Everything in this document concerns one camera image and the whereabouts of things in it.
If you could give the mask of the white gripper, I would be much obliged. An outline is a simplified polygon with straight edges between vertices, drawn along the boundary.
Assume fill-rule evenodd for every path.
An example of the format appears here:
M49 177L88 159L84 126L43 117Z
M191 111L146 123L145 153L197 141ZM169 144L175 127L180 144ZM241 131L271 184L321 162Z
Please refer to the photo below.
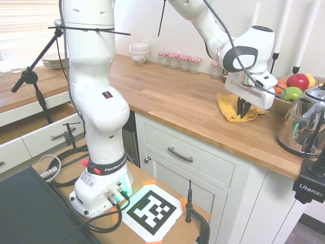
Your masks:
M245 72L229 73L225 88L238 96L237 114L240 114L241 118L244 118L248 113L251 104L267 110L273 105L275 98L274 86L276 85L276 78L274 76L269 72L249 74L256 83L263 86L271 94L256 86Z

